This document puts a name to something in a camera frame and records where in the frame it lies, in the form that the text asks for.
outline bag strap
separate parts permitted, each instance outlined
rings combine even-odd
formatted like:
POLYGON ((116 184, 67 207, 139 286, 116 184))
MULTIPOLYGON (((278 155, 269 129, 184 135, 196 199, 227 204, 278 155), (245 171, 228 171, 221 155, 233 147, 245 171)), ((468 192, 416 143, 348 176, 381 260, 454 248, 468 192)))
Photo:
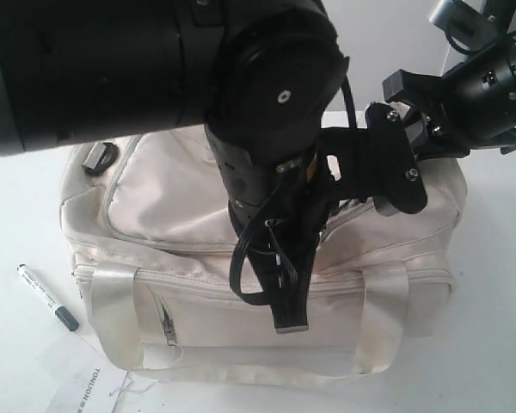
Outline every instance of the bag strap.
POLYGON ((322 387, 342 385, 386 370, 400 348, 409 307, 409 277, 403 262, 363 269, 365 300, 354 368, 343 377, 321 376, 290 367, 201 365, 152 370, 144 368, 133 300, 138 269, 102 262, 94 272, 89 315, 103 349, 119 368, 156 379, 254 385, 322 387))

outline black cylinder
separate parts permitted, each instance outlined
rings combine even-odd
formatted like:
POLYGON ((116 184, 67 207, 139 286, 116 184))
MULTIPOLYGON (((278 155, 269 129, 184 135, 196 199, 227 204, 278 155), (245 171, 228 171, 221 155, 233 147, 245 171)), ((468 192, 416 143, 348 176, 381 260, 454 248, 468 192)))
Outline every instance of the black cylinder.
POLYGON ((178 126, 181 54, 173 0, 0 0, 0 154, 178 126))
POLYGON ((485 141, 516 126, 516 42, 492 46, 444 77, 446 116, 485 141))

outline white paper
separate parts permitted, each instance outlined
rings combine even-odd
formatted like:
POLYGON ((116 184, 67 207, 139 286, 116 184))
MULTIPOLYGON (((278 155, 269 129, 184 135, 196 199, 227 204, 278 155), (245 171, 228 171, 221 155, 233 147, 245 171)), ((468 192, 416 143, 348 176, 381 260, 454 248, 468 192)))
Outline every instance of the white paper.
POLYGON ((47 413, 110 413, 127 372, 111 364, 76 334, 52 345, 40 364, 62 384, 47 413))

